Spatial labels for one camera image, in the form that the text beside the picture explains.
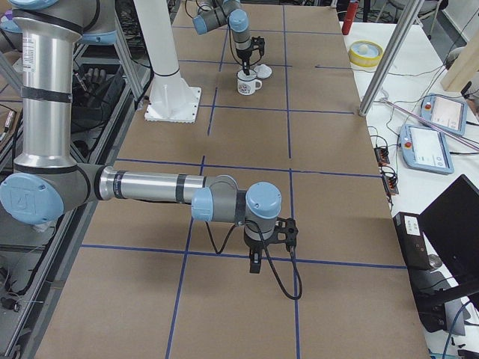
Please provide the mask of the clear plastic funnel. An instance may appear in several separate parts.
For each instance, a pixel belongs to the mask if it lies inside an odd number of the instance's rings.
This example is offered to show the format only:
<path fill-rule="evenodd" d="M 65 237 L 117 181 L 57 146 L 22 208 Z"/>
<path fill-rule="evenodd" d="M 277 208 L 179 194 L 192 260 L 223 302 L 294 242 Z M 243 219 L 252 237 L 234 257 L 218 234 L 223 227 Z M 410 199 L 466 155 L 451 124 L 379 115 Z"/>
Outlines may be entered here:
<path fill-rule="evenodd" d="M 257 79 L 264 80 L 272 76 L 272 68 L 266 64 L 259 64 L 254 67 L 253 74 Z"/>

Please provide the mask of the white enamel mug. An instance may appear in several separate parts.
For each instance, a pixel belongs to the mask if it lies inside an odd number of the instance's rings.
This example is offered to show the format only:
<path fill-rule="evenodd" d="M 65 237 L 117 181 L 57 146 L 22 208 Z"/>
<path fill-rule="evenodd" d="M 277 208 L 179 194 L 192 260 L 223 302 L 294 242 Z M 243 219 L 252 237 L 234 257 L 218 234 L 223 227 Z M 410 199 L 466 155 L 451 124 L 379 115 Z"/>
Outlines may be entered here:
<path fill-rule="evenodd" d="M 246 73 L 244 70 L 237 72 L 237 92 L 243 96 L 250 96 L 263 87 L 263 82 L 257 77 L 254 70 Z"/>

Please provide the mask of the brown paper table cover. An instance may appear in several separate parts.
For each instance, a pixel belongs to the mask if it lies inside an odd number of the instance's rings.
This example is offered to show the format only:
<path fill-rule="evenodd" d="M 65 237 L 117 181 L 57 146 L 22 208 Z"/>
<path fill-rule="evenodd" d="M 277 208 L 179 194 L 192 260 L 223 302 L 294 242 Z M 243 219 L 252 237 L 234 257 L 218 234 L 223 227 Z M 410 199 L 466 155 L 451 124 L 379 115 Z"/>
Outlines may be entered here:
<path fill-rule="evenodd" d="M 183 77 L 202 89 L 193 124 L 132 120 L 115 167 L 232 176 L 281 191 L 296 219 L 302 282 L 284 247 L 249 271 L 241 229 L 192 221 L 186 206 L 99 203 L 38 358 L 426 358 L 369 131 L 336 15 L 249 5 L 273 69 L 241 96 L 225 29 L 197 35 L 181 9 Z M 221 255 L 211 241 L 229 242 Z"/>

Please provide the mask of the red bottle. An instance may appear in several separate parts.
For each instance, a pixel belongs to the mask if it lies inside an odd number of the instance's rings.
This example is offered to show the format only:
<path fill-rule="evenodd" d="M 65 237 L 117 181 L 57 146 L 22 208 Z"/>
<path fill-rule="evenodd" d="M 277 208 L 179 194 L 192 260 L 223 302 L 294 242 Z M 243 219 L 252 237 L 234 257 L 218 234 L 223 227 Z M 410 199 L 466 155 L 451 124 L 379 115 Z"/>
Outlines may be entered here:
<path fill-rule="evenodd" d="M 353 25 L 358 7 L 359 7 L 359 0 L 350 0 L 347 7 L 346 15 L 344 17 L 343 25 L 341 27 L 342 35 L 349 34 L 350 29 Z"/>

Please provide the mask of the yellow tape roll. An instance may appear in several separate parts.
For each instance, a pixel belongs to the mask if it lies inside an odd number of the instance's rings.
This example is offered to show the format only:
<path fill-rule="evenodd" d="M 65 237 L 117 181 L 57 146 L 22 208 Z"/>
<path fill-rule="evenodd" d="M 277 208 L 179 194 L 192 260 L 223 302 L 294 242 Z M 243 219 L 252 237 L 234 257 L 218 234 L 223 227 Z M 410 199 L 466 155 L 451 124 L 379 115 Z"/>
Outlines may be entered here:
<path fill-rule="evenodd" d="M 350 45 L 348 56 L 352 64 L 371 68 L 376 67 L 382 59 L 383 48 L 372 41 L 358 40 Z"/>

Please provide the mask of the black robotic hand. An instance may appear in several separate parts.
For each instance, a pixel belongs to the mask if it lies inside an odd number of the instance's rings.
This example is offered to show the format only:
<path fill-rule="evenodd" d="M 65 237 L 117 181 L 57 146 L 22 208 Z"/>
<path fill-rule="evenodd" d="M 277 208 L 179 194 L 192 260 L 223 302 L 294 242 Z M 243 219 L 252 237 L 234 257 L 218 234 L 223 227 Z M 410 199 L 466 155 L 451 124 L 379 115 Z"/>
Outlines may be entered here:
<path fill-rule="evenodd" d="M 110 84 L 106 70 L 98 67 L 89 67 L 86 72 L 77 71 L 75 76 L 86 98 L 99 96 Z"/>

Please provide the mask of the orange connector board near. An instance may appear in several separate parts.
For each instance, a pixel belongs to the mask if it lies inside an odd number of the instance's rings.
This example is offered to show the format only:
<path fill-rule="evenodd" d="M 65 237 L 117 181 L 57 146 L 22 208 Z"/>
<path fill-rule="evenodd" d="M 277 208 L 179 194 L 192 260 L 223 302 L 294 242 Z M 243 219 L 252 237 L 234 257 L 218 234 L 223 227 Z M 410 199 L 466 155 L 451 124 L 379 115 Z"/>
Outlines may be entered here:
<path fill-rule="evenodd" d="M 385 192 L 387 195 L 397 195 L 399 190 L 397 187 L 397 176 L 391 173 L 386 173 L 382 175 L 382 182 L 385 187 Z"/>

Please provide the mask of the orange connector board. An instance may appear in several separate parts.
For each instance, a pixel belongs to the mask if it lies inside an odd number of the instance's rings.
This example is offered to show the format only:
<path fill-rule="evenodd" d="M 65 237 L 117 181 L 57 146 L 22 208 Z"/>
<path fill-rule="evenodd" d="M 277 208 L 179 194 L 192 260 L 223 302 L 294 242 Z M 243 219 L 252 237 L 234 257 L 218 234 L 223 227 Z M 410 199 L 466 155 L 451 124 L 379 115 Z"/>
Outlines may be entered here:
<path fill-rule="evenodd" d="M 389 165 L 389 151 L 387 146 L 375 147 L 374 149 L 375 157 L 379 166 Z"/>
<path fill-rule="evenodd" d="M 382 175 L 382 182 L 385 187 L 385 192 L 387 195 L 397 195 L 399 190 L 397 187 L 397 176 L 391 173 L 386 173 Z"/>

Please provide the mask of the orange connector board far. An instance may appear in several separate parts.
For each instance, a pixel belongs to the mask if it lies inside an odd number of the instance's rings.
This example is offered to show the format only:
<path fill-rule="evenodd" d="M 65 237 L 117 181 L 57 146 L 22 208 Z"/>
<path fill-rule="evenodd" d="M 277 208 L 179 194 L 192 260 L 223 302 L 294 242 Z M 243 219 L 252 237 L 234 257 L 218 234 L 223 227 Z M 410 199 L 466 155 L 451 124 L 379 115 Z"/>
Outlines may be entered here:
<path fill-rule="evenodd" d="M 375 157 L 379 166 L 389 165 L 389 151 L 387 146 L 375 147 L 374 149 Z"/>

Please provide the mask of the black computer box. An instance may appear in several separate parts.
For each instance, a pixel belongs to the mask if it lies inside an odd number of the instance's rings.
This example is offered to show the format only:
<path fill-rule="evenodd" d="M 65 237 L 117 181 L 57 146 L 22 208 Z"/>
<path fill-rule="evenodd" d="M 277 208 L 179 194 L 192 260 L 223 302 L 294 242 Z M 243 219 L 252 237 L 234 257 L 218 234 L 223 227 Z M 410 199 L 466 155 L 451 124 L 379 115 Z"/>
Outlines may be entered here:
<path fill-rule="evenodd" d="M 460 295 L 440 272 L 443 262 L 428 248 L 418 215 L 399 212 L 393 221 L 422 325 L 430 333 L 464 336 L 465 316 L 457 312 L 463 305 Z"/>

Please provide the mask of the near teach pendant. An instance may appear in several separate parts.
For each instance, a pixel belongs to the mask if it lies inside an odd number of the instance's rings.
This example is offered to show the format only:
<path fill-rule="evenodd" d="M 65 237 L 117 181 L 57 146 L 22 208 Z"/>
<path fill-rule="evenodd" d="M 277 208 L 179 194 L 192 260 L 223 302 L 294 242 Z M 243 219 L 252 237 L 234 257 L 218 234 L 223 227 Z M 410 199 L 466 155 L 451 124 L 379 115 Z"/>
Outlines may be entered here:
<path fill-rule="evenodd" d="M 445 136 L 425 126 L 404 124 L 400 148 L 407 167 L 436 174 L 452 174 L 454 166 Z"/>

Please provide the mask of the teach pendant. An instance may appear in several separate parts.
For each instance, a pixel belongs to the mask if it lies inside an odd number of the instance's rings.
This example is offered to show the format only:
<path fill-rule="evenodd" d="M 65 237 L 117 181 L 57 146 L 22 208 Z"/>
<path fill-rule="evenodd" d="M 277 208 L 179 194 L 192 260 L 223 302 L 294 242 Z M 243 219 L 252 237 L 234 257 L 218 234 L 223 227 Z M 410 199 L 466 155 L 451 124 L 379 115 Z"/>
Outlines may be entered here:
<path fill-rule="evenodd" d="M 455 135 L 465 134 L 467 107 L 457 99 L 429 94 L 422 100 L 421 117 Z"/>
<path fill-rule="evenodd" d="M 425 126 L 404 124 L 400 148 L 407 167 L 436 174 L 452 174 L 454 166 L 445 136 Z"/>

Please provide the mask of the far teach pendant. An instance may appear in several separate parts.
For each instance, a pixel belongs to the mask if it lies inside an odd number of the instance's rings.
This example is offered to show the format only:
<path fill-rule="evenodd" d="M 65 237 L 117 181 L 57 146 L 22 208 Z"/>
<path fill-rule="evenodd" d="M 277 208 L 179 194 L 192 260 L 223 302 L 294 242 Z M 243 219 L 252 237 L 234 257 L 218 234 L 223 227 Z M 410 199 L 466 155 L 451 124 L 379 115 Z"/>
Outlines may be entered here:
<path fill-rule="evenodd" d="M 455 135 L 465 134 L 467 107 L 457 99 L 429 94 L 422 100 L 421 117 Z"/>

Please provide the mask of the wooden beam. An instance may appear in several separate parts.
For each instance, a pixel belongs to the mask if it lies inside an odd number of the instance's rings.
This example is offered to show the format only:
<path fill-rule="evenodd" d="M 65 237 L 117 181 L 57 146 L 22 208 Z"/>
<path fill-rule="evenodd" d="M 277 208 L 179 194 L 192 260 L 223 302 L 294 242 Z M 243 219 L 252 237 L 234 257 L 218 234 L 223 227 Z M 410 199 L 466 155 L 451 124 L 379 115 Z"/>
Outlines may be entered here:
<path fill-rule="evenodd" d="M 445 91 L 460 92 L 478 71 L 478 1 L 449 1 L 445 15 L 466 41 L 466 47 L 441 85 Z"/>

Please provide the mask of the aluminium frame post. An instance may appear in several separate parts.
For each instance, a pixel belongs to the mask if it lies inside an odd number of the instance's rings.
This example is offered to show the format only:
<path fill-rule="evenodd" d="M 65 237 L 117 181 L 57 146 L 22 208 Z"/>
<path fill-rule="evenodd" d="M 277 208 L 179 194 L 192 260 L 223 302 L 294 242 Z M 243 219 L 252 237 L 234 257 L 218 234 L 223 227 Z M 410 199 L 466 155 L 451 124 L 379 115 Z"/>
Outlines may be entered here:
<path fill-rule="evenodd" d="M 383 57 L 380 60 L 379 65 L 373 74 L 373 78 L 367 87 L 363 100 L 361 101 L 359 106 L 360 116 L 366 117 L 367 113 L 370 111 L 373 101 L 376 99 L 376 96 L 379 93 L 379 90 L 381 89 L 389 70 L 391 69 L 394 59 L 396 58 L 403 41 L 406 39 L 409 29 L 412 27 L 412 24 L 415 21 L 415 18 L 417 17 L 423 3 L 424 1 L 414 0 L 409 1 L 409 3 L 405 6 L 403 14 L 401 15 L 392 33 L 388 45 L 385 48 Z"/>

